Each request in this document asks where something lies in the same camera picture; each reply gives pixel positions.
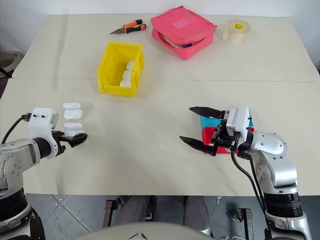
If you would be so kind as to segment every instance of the gray pants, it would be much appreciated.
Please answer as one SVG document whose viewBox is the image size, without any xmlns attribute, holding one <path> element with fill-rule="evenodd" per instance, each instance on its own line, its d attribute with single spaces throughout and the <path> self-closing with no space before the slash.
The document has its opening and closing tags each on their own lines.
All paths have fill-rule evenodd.
<svg viewBox="0 0 320 240">
<path fill-rule="evenodd" d="M 149 198 L 149 196 L 132 196 L 121 208 L 114 225 L 144 222 Z M 168 200 L 168 202 L 171 202 L 169 208 L 173 205 L 172 198 L 172 196 L 161 196 L 162 201 Z M 187 196 L 183 205 L 183 225 L 210 235 L 209 215 L 204 197 Z"/>
</svg>

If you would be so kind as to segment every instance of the orange scissors handle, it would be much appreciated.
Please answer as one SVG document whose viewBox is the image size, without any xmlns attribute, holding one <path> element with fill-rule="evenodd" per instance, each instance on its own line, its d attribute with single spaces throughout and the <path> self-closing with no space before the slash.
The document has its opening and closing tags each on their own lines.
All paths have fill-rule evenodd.
<svg viewBox="0 0 320 240">
<path fill-rule="evenodd" d="M 123 28 L 131 28 L 131 27 L 135 27 L 140 24 L 142 24 L 142 19 L 134 20 L 126 25 L 123 25 L 122 27 Z"/>
<path fill-rule="evenodd" d="M 136 31 L 143 31 L 147 28 L 147 25 L 145 24 L 141 24 L 141 25 L 138 25 L 138 26 L 134 26 L 134 27 L 125 27 L 124 28 L 124 32 L 126 34 L 128 33 L 131 33 L 131 32 L 136 32 Z"/>
</svg>

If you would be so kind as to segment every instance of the stacked blocks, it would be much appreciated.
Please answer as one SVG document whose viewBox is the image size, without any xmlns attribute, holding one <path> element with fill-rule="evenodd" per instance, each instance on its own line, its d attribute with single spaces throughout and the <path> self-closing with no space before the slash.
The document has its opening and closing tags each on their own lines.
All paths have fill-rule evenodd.
<svg viewBox="0 0 320 240">
<path fill-rule="evenodd" d="M 214 135 L 214 130 L 218 128 L 221 123 L 221 119 L 214 117 L 200 116 L 201 118 L 201 130 L 202 130 L 202 141 L 204 145 L 209 145 L 211 143 L 212 136 Z M 252 120 L 249 123 L 249 131 L 253 132 L 254 124 Z M 224 147 L 218 146 L 216 151 L 217 154 L 230 154 Z"/>
</svg>

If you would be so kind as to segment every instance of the black cable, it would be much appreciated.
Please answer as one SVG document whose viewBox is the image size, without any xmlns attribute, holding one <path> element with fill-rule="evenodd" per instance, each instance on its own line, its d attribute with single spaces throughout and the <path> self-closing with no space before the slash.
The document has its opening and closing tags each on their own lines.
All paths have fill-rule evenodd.
<svg viewBox="0 0 320 240">
<path fill-rule="evenodd" d="M 258 191 L 259 191 L 259 194 L 260 194 L 260 199 L 261 199 L 262 206 L 263 206 L 263 213 L 265 213 L 265 211 L 267 209 L 266 208 L 266 204 L 265 204 L 265 199 L 264 199 L 264 195 L 262 194 L 262 191 L 261 191 L 261 188 L 260 188 L 260 185 L 259 185 L 259 182 L 258 182 L 258 178 L 257 178 L 256 172 L 255 172 L 254 161 L 252 160 L 252 158 L 250 158 L 250 165 L 251 165 L 251 170 L 252 170 L 253 178 L 254 178 L 254 181 L 255 181 L 255 185 L 258 188 Z"/>
<path fill-rule="evenodd" d="M 237 162 L 236 156 L 235 156 L 235 151 L 234 151 L 234 150 L 231 151 L 231 159 L 232 159 L 233 164 L 234 164 L 244 175 L 246 175 L 246 176 L 248 177 L 248 179 L 250 180 L 250 183 L 251 183 L 251 185 L 252 185 L 252 187 L 253 187 L 253 190 L 254 190 L 254 194 L 255 194 L 255 196 L 256 196 L 256 199 L 258 200 L 258 203 L 259 203 L 262 211 L 265 212 L 265 211 L 264 211 L 264 207 L 263 207 L 263 205 L 262 205 L 262 203 L 261 203 L 261 199 L 260 199 L 260 197 L 259 197 L 259 195 L 258 195 L 257 188 L 256 188 L 256 186 L 255 186 L 255 183 L 254 183 L 252 177 L 250 176 L 250 174 L 249 174 L 246 170 L 244 170 L 244 169 L 239 165 L 239 163 Z"/>
<path fill-rule="evenodd" d="M 18 125 L 18 123 L 19 123 L 21 120 L 23 120 L 23 119 L 24 119 L 24 117 L 21 116 L 21 117 L 18 118 L 17 121 L 15 121 L 15 123 L 10 127 L 10 129 L 8 130 L 8 132 L 5 134 L 4 138 L 2 139 L 1 144 L 5 144 L 5 143 L 6 143 L 6 140 L 7 140 L 7 138 L 9 137 L 10 133 L 11 133 L 11 132 L 13 131 L 13 129 Z"/>
<path fill-rule="evenodd" d="M 12 71 L 11 73 L 7 72 L 6 70 L 4 70 L 2 67 L 0 67 L 0 72 L 5 75 L 6 78 L 11 78 L 12 77 L 12 73 L 14 71 Z"/>
<path fill-rule="evenodd" d="M 31 210 L 32 210 L 32 213 L 33 213 L 36 217 L 39 217 L 38 213 L 36 212 L 36 210 L 35 210 L 33 207 L 31 208 Z"/>
</svg>

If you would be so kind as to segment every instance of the yellow plastic bin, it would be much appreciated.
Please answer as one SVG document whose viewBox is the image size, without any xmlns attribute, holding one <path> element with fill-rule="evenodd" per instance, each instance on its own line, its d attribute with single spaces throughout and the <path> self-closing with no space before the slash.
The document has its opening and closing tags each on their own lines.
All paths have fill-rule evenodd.
<svg viewBox="0 0 320 240">
<path fill-rule="evenodd" d="M 104 51 L 97 70 L 98 87 L 101 93 L 135 96 L 140 85 L 141 70 L 144 68 L 142 44 L 110 41 Z M 119 86 L 128 61 L 134 61 L 131 87 Z"/>
</svg>

